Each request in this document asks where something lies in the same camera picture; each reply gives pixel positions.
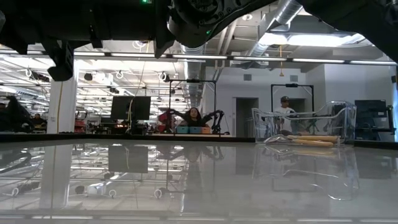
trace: blue box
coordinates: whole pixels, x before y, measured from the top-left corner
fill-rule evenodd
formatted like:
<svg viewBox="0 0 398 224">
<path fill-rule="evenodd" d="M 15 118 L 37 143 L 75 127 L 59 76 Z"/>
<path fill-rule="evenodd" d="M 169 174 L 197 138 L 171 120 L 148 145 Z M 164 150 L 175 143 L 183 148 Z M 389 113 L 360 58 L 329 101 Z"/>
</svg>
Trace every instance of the blue box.
<svg viewBox="0 0 398 224">
<path fill-rule="evenodd" d="M 189 133 L 190 134 L 201 134 L 201 127 L 190 127 Z"/>
<path fill-rule="evenodd" d="M 189 128 L 185 126 L 177 127 L 177 134 L 188 134 Z"/>
</svg>

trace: dark hair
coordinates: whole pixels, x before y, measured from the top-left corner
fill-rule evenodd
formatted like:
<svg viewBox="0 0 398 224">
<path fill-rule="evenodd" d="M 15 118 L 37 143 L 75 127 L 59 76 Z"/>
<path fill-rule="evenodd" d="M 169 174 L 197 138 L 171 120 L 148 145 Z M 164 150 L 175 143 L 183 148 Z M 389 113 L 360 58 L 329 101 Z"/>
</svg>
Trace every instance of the dark hair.
<svg viewBox="0 0 398 224">
<path fill-rule="evenodd" d="M 192 109 L 195 109 L 195 110 L 198 112 L 197 120 L 198 120 L 198 121 L 201 121 L 201 115 L 200 115 L 200 113 L 199 113 L 198 108 L 191 108 L 191 109 L 189 109 L 187 112 L 185 112 L 185 117 L 188 118 L 188 119 L 191 119 L 191 110 L 192 110 Z"/>
</svg>

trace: cap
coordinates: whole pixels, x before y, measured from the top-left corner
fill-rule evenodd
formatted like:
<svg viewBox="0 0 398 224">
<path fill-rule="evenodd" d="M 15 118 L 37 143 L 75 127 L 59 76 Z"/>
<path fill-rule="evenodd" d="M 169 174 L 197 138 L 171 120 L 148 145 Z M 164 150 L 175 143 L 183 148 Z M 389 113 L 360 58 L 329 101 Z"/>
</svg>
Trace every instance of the cap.
<svg viewBox="0 0 398 224">
<path fill-rule="evenodd" d="M 289 100 L 289 97 L 283 96 L 283 97 L 280 99 L 280 102 L 286 102 L 286 101 L 288 101 L 288 100 Z"/>
</svg>

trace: doorway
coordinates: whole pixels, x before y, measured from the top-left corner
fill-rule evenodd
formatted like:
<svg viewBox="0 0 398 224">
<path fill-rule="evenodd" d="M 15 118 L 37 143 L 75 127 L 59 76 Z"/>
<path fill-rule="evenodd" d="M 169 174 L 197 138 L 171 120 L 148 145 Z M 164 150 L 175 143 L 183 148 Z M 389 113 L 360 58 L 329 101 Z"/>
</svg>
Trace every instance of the doorway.
<svg viewBox="0 0 398 224">
<path fill-rule="evenodd" d="M 236 137 L 250 137 L 249 123 L 252 119 L 251 109 L 258 107 L 259 98 L 236 98 Z"/>
<path fill-rule="evenodd" d="M 289 107 L 292 108 L 296 113 L 304 113 L 305 111 L 305 100 L 306 99 L 289 99 Z"/>
</svg>

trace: clear plastic bin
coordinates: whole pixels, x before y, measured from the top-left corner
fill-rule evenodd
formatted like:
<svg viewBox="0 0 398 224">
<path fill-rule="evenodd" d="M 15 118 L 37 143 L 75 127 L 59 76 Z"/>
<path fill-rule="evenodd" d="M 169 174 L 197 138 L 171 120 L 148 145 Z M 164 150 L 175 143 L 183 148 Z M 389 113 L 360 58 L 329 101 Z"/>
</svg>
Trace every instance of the clear plastic bin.
<svg viewBox="0 0 398 224">
<path fill-rule="evenodd" d="M 265 113 L 253 108 L 252 116 L 257 142 L 335 147 L 354 140 L 356 106 L 345 101 L 329 102 L 311 113 Z"/>
</svg>

